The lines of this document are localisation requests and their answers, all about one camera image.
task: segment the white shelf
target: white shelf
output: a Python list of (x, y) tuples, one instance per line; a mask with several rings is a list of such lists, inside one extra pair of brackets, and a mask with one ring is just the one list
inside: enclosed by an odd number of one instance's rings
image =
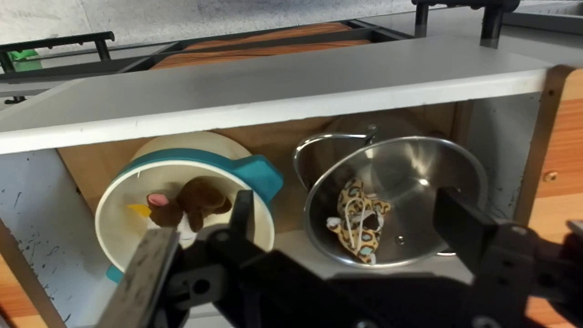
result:
[(423, 39), (62, 84), (0, 113), (0, 153), (537, 93), (550, 64)]

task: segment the black clamp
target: black clamp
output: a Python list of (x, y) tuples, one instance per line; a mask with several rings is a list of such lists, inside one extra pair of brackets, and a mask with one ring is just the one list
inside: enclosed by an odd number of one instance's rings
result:
[(481, 9), (484, 8), (484, 19), (481, 26), (481, 46), (484, 48), (497, 48), (499, 33), (503, 28), (503, 15), (515, 11), (521, 4), (519, 0), (412, 0), (417, 6), (415, 11), (415, 37), (426, 37), (426, 24), (430, 15), (430, 6), (448, 6), (448, 8), (472, 8)]

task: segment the bowl rim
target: bowl rim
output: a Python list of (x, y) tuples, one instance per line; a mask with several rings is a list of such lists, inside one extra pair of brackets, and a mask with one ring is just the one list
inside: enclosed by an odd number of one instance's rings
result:
[(415, 142), (439, 142), (439, 144), (444, 144), (455, 152), (459, 152), (470, 164), (472, 168), (475, 170), (477, 173), (477, 183), (479, 183), (479, 190), (477, 190), (477, 206), (484, 206), (486, 203), (486, 193), (488, 193), (488, 179), (486, 179), (486, 170), (484, 166), (477, 161), (477, 157), (474, 153), (470, 153), (466, 148), (463, 148), (461, 144), (457, 142), (452, 142), (448, 139), (439, 139), (439, 137), (424, 137), (424, 135), (408, 135), (408, 137), (397, 137), (397, 139), (386, 139), (386, 141), (379, 141), (379, 142), (373, 142), (373, 144), (368, 144), (368, 146), (362, 146), (361, 150), (342, 157), (341, 161), (337, 161), (333, 166), (330, 166), (315, 183), (313, 186), (310, 188), (308, 192), (308, 197), (306, 197), (306, 203), (304, 203), (304, 230), (306, 230), (306, 235), (308, 239), (311, 241), (311, 244), (321, 252), (324, 254), (326, 257), (330, 257), (331, 261), (337, 261), (337, 263), (342, 263), (342, 265), (348, 265), (348, 266), (355, 266), (355, 268), (366, 268), (366, 270), (375, 270), (375, 268), (395, 268), (395, 266), (404, 266), (404, 265), (412, 265), (412, 263), (417, 263), (417, 261), (423, 261), (423, 259), (428, 259), (428, 257), (433, 257), (437, 255), (441, 250), (443, 250), (443, 243), (437, 244), (433, 250), (423, 254), (423, 255), (417, 255), (417, 257), (412, 257), (412, 259), (403, 259), (403, 261), (395, 261), (395, 263), (382, 263), (382, 265), (364, 265), (364, 263), (357, 263), (357, 261), (351, 261), (350, 257), (337, 257), (333, 255), (331, 252), (328, 252), (317, 239), (315, 239), (315, 234), (313, 234), (313, 228), (311, 228), (311, 219), (310, 219), (310, 208), (311, 208), (311, 203), (315, 199), (315, 193), (317, 190), (321, 188), (321, 184), (337, 170), (341, 168), (344, 162), (351, 161), (353, 157), (359, 157), (361, 153), (364, 153), (366, 150), (372, 150), (372, 148), (379, 148), (382, 144), (397, 144), (397, 142), (410, 142), (410, 141), (415, 141)]
[[(220, 168), (215, 168), (215, 166), (209, 166), (209, 164), (204, 164), (204, 162), (193, 162), (193, 161), (175, 161), (175, 159), (166, 159), (166, 161), (158, 161), (158, 162), (147, 162), (147, 164), (142, 164), (142, 166), (135, 166), (131, 170), (129, 164), (120, 170), (120, 173), (107, 184), (107, 190), (102, 193), (98, 204), (96, 204), (96, 210), (95, 210), (95, 235), (96, 235), (96, 241), (102, 248), (102, 252), (106, 254), (106, 257), (120, 270), (120, 272), (126, 272), (126, 268), (120, 266), (120, 263), (109, 254), (109, 248), (106, 246), (104, 239), (102, 239), (102, 212), (104, 212), (104, 204), (106, 201), (111, 197), (111, 193), (115, 192), (116, 186), (120, 186), (124, 181), (131, 179), (133, 175), (140, 173), (140, 172), (146, 172), (146, 170), (151, 170), (151, 168), (160, 168), (160, 166), (197, 166), (197, 168), (204, 168), (204, 170), (209, 170), (209, 172), (215, 172), (215, 173), (220, 173), (224, 175), (226, 179), (237, 183), (239, 186), (242, 188), (248, 188), (251, 190), (249, 184), (246, 184), (244, 181), (240, 181), (237, 175), (226, 172), (226, 170), (220, 170)], [(271, 213), (271, 208), (264, 203), (262, 197), (259, 197), (257, 193), (253, 195), (255, 199), (260, 201), (260, 204), (266, 208), (266, 221), (268, 221), (268, 226), (266, 226), (266, 234), (270, 235), (270, 243), (268, 243), (268, 250), (273, 250), (275, 246), (275, 223), (273, 223), (273, 213)]]

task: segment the black metal bracket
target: black metal bracket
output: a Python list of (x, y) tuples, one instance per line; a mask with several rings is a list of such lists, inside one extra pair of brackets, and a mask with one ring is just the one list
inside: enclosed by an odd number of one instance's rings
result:
[[(36, 49), (36, 48), (56, 48), (56, 46), (65, 46), (65, 44), (84, 44), (84, 42), (93, 42), (98, 53), (98, 59), (102, 62), (111, 60), (109, 48), (106, 40), (115, 40), (113, 31), (104, 31), (104, 33), (89, 33), (89, 35), (71, 35), (71, 37), (60, 37), (60, 39), (45, 39), (45, 40), (29, 40), (29, 42), (16, 42), (16, 44), (2, 44), (0, 46), (0, 66), (5, 75), (14, 73), (14, 64), (7, 57), (9, 51), (24, 51), (24, 49)], [(16, 95), (5, 104), (18, 104), (24, 102), (25, 99), (22, 95)]]
[(428, 29), (428, 17), (430, 17), (430, 6), (466, 6), (472, 9), (484, 8), (484, 19), (481, 24), (481, 46), (484, 48), (497, 48), (501, 28), (503, 28), (503, 17), (505, 13), (512, 13), (519, 0), (412, 0), (415, 9), (415, 37), (424, 39)]

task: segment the stainless steel bowl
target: stainless steel bowl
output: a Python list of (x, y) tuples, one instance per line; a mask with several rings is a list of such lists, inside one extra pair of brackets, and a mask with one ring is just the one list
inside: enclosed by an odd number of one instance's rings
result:
[[(302, 152), (331, 139), (372, 141), (364, 135), (333, 133), (311, 137), (297, 148), (295, 170), (310, 190), (304, 206), (306, 234), (331, 259), (353, 266), (386, 268), (437, 255), (444, 250), (444, 243), (432, 224), (435, 190), (459, 188), (475, 204), (484, 203), (486, 175), (479, 161), (464, 148), (432, 137), (403, 137), (364, 146), (333, 164), (311, 186), (302, 173), (306, 168)], [(326, 228), (326, 219), (337, 217), (341, 190), (355, 177), (392, 204), (377, 250), (377, 265), (355, 261)]]

